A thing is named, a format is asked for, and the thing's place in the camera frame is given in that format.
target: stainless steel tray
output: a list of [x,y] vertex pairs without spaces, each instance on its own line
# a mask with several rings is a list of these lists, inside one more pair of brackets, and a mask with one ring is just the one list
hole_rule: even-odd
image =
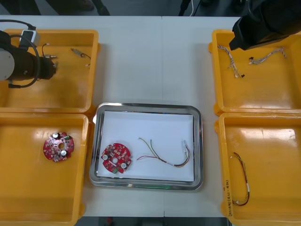
[[[161,113],[161,114],[189,114],[193,116],[193,173],[194,181],[171,181],[154,179],[133,179],[112,177],[101,177],[97,175],[99,158],[102,154],[100,145],[103,134],[104,113],[111,112],[133,112],[133,113]],[[203,182],[203,129],[200,112],[192,106],[182,105],[151,105],[151,104],[120,104],[103,103],[98,106],[93,119],[95,123],[93,153],[90,165],[90,180],[96,186],[118,186],[137,187],[170,190],[195,190]]]

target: yellow plastic bin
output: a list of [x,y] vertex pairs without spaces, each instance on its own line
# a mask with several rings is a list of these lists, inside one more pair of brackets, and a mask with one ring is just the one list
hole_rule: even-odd
[[[233,68],[229,68],[228,54],[217,48],[222,45],[230,50],[233,38],[230,30],[216,30],[209,44],[214,69],[214,112],[217,115],[223,112],[301,113],[301,33],[267,46],[231,51],[244,78],[235,78]],[[284,47],[286,58],[275,53],[259,65],[249,64],[250,57],[265,57],[278,47]]]
[[[6,30],[8,34],[21,34],[22,30]],[[98,47],[98,33],[94,30],[37,30],[41,35],[39,55],[56,55],[57,72],[50,80],[36,81],[24,89],[9,89],[7,81],[0,82],[0,112],[15,113],[84,113],[93,111],[92,97]],[[19,39],[12,38],[18,45]],[[76,48],[89,55],[80,57],[71,51]],[[28,81],[15,81],[24,85]]]
[[[235,225],[301,225],[301,114],[223,113],[220,146],[222,213]],[[250,199],[242,166],[245,163]]]
[[[48,160],[45,140],[73,138],[63,162]],[[89,135],[82,114],[0,113],[0,225],[74,225],[84,212],[82,189]]]

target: white table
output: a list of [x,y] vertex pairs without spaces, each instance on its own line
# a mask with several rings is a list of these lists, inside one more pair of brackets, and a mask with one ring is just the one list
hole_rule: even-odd
[[[102,102],[192,105],[203,116],[204,182],[193,192],[96,187],[85,181],[85,216],[221,217],[221,169],[214,82],[208,44],[233,17],[0,16],[39,29],[94,29],[98,55],[94,104]],[[26,28],[0,23],[0,29]]]

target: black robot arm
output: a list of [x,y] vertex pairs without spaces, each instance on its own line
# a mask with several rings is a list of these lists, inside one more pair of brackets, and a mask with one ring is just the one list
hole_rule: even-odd
[[301,31],[301,0],[265,0],[233,26],[235,38],[230,49],[247,50],[280,41]]

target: wire harness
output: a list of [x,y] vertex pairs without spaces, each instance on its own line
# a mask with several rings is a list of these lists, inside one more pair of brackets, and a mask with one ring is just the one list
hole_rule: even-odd
[[233,152],[233,154],[234,154],[234,156],[231,156],[230,158],[232,158],[232,157],[237,158],[239,160],[240,164],[241,164],[242,169],[243,169],[244,176],[245,176],[245,182],[246,182],[246,188],[247,188],[247,195],[246,195],[244,200],[240,200],[240,201],[239,200],[232,200],[232,203],[234,205],[237,205],[237,206],[244,206],[248,203],[248,201],[250,199],[250,187],[249,187],[249,183],[248,183],[248,177],[247,177],[247,174],[246,174],[246,165],[242,161],[239,154],[237,154],[236,152]]
[[250,64],[250,65],[251,65],[251,64],[254,64],[254,65],[261,64],[261,63],[264,62],[266,59],[268,59],[269,56],[273,55],[274,53],[278,53],[278,52],[281,52],[281,53],[284,55],[284,57],[286,58],[286,54],[285,54],[285,52],[284,52],[284,47],[280,47],[280,48],[274,50],[273,52],[269,53],[268,55],[266,55],[266,56],[263,57],[263,58],[254,60],[254,57],[250,57],[250,58],[249,58],[249,60],[250,60],[250,63],[249,63],[249,64]]
[[233,56],[232,56],[232,54],[230,53],[230,51],[229,51],[227,48],[223,47],[223,46],[217,46],[217,48],[226,51],[226,53],[229,55],[229,57],[230,57],[230,65],[229,65],[228,68],[230,68],[230,67],[233,68],[233,73],[234,73],[235,78],[239,78],[239,77],[240,77],[240,78],[243,78],[245,75],[244,75],[244,74],[240,74],[240,73],[238,72],[238,69],[237,69],[237,67],[236,67],[236,65],[235,65],[235,63],[234,63],[234,59],[233,59]]
[[140,159],[143,159],[143,158],[155,158],[155,159],[159,159],[160,161],[162,161],[162,162],[164,162],[164,163],[167,163],[167,164],[169,164],[169,165],[171,165],[171,166],[178,167],[178,168],[185,166],[186,163],[189,162],[189,159],[190,159],[190,150],[189,150],[188,145],[187,145],[187,143],[186,143],[185,140],[184,140],[184,145],[185,145],[185,148],[186,148],[186,150],[185,150],[185,161],[184,161],[183,163],[181,163],[181,164],[172,164],[172,163],[169,163],[169,162],[167,162],[167,161],[161,159],[161,158],[158,156],[158,154],[155,152],[155,150],[154,150],[153,147],[152,147],[152,141],[151,141],[151,140],[150,140],[150,145],[149,145],[143,138],[139,137],[138,139],[139,139],[139,140],[142,140],[142,141],[147,145],[147,147],[150,149],[150,151],[152,152],[152,154],[153,154],[154,156],[143,155],[143,156],[139,157],[139,158],[137,159],[137,161],[140,160]]

